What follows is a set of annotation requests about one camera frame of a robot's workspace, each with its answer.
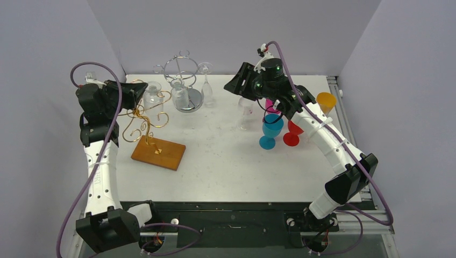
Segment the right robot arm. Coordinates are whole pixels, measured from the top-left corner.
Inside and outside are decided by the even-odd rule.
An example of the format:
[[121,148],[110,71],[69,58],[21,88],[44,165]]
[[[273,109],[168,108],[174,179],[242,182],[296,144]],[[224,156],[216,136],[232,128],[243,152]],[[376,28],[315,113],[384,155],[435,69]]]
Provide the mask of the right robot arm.
[[291,83],[281,59],[261,62],[261,68],[244,62],[224,90],[256,101],[267,98],[278,103],[277,110],[302,129],[320,149],[334,170],[335,177],[303,215],[305,226],[316,230],[325,217],[345,205],[372,180],[378,164],[374,154],[364,154],[337,130],[314,96],[301,85]]

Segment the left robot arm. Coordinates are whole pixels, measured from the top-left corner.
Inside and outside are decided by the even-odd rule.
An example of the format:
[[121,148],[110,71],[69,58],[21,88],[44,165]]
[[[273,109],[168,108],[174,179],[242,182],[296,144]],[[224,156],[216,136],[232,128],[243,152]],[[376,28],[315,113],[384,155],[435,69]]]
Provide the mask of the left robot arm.
[[76,97],[83,109],[80,139],[87,158],[89,184],[84,217],[76,221],[76,231],[97,254],[140,240],[140,229],[154,231],[160,216],[150,200],[124,209],[119,200],[116,163],[119,149],[117,110],[132,110],[141,100],[147,83],[105,81],[103,86],[88,83]]

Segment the blue wine glass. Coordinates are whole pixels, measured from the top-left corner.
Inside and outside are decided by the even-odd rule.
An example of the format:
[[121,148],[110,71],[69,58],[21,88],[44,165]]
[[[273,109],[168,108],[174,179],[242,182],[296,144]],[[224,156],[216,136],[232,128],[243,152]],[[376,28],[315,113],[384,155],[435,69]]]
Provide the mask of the blue wine glass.
[[267,114],[263,118],[263,136],[259,140],[259,145],[265,150],[273,149],[276,145],[275,138],[281,133],[284,127],[282,115]]

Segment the pink wine glass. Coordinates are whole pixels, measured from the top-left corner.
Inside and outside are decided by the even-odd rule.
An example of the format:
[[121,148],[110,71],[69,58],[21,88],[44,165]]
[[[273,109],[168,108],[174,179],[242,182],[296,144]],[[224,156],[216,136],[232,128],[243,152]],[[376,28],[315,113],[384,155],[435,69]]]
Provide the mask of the pink wine glass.
[[272,102],[270,99],[266,99],[265,100],[265,109],[267,110],[267,113],[268,114],[277,114],[277,115],[280,115],[281,112],[274,109],[274,102]]

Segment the red wine glass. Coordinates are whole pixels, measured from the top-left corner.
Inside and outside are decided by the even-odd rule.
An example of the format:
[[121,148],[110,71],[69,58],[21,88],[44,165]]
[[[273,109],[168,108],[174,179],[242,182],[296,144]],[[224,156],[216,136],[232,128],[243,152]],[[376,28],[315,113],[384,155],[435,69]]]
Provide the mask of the red wine glass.
[[304,131],[291,120],[288,121],[287,128],[289,132],[283,136],[283,142],[290,147],[297,146],[300,143],[300,135]]

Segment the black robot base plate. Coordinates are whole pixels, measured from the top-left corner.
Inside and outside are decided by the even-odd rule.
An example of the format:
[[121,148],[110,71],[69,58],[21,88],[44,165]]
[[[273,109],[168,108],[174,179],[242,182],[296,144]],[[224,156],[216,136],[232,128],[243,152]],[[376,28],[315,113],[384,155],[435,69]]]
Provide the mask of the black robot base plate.
[[341,216],[318,220],[308,202],[154,202],[151,227],[143,241],[177,238],[177,246],[197,240],[196,248],[286,249],[317,247],[326,233],[339,232]]

